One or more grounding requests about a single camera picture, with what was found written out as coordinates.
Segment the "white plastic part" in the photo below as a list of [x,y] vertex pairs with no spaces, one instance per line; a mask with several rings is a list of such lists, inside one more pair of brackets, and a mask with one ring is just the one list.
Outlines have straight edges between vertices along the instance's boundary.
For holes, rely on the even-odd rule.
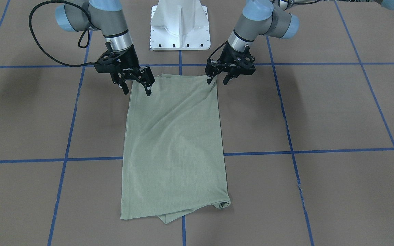
[[151,50],[208,50],[208,9],[200,0],[159,0],[152,8]]

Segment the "white bracket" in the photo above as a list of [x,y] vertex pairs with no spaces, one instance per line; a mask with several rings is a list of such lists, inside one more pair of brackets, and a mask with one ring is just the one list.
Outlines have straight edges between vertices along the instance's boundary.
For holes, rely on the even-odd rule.
[[200,0],[159,0],[152,7],[151,50],[208,50],[208,8]]

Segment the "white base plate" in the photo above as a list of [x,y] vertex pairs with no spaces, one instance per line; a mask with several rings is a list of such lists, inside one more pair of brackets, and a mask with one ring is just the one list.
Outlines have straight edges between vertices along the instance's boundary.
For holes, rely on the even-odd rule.
[[[152,7],[152,19],[156,7]],[[202,7],[208,18],[208,8]],[[209,50],[210,47],[209,27],[192,30],[184,37],[183,44],[180,44],[179,36],[169,34],[165,28],[152,27],[150,30],[150,50]]]

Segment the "cloth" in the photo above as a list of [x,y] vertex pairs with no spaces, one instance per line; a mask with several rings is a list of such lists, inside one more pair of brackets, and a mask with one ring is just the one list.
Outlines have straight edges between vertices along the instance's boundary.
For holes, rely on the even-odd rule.
[[206,78],[163,74],[149,97],[133,83],[122,219],[157,215],[167,224],[207,205],[230,205],[217,86]]

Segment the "green cloth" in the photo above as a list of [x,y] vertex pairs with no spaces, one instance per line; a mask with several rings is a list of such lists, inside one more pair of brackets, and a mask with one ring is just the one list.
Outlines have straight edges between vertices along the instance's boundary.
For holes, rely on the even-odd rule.
[[206,78],[163,74],[149,97],[133,83],[122,219],[157,215],[167,224],[207,205],[230,205],[217,86]]

